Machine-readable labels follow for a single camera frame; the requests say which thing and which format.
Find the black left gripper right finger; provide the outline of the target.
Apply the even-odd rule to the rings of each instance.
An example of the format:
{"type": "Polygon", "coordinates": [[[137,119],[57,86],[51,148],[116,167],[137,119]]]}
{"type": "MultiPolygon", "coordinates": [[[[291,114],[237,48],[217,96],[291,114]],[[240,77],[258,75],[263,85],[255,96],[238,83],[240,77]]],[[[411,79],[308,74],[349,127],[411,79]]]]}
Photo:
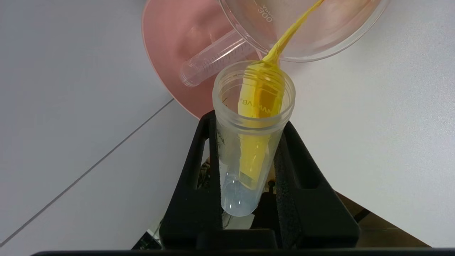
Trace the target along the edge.
{"type": "Polygon", "coordinates": [[[274,156],[283,249],[355,247],[360,228],[288,122],[274,156]]]}

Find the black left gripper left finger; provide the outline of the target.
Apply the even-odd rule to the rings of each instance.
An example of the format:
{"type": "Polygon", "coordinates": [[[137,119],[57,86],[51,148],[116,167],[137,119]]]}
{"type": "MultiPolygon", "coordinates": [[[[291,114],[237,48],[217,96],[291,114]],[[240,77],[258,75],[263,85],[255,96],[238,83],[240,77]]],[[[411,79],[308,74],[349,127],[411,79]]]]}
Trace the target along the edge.
{"type": "Polygon", "coordinates": [[[216,117],[211,111],[198,123],[159,233],[164,249],[195,249],[198,235],[222,229],[216,117]],[[197,188],[205,141],[209,141],[208,188],[197,188]]]}

